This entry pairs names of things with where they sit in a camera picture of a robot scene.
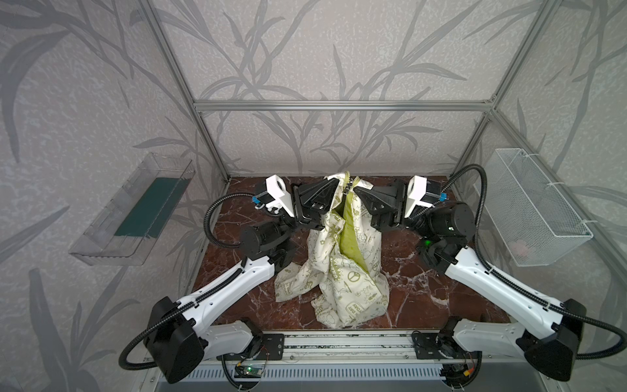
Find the white green printed jacket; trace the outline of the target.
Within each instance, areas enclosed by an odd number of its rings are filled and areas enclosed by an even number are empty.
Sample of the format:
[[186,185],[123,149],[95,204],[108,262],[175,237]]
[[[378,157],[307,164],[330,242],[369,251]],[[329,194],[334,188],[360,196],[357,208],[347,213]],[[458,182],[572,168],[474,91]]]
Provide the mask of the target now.
[[384,315],[390,286],[381,272],[381,233],[356,192],[373,185],[348,172],[328,177],[339,185],[322,230],[310,231],[307,260],[290,265],[274,280],[276,302],[287,302],[319,288],[312,300],[316,319],[328,328],[355,327]]

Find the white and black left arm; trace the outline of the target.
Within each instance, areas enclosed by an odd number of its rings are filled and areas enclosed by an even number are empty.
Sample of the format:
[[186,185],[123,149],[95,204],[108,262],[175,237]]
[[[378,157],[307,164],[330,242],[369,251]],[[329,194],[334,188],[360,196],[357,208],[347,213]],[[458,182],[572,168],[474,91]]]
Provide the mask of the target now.
[[202,361],[228,354],[244,359],[262,349],[264,333],[251,320],[215,325],[233,304],[256,287],[285,270],[296,253],[292,235],[302,230],[322,230],[323,215],[331,211],[338,178],[287,187],[271,176],[250,192],[227,194],[207,209],[205,217],[229,199],[249,199],[269,216],[259,225],[245,227],[236,243],[218,240],[210,228],[205,235],[219,248],[236,249],[243,259],[217,279],[177,301],[164,297],[153,306],[148,326],[140,336],[152,357],[149,368],[158,368],[174,384],[189,376]]

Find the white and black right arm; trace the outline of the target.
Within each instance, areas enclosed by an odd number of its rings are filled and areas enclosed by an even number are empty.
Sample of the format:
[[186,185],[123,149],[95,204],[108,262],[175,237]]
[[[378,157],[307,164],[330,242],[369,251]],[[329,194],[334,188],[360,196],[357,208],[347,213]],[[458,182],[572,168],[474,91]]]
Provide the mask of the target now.
[[440,184],[415,176],[409,182],[355,190],[380,232],[407,229],[426,265],[514,317],[514,323],[475,323],[458,319],[441,332],[456,349],[487,351],[525,359],[535,370],[567,382],[579,358],[586,308],[561,302],[528,287],[489,264],[478,246],[478,212],[463,202],[448,202]]

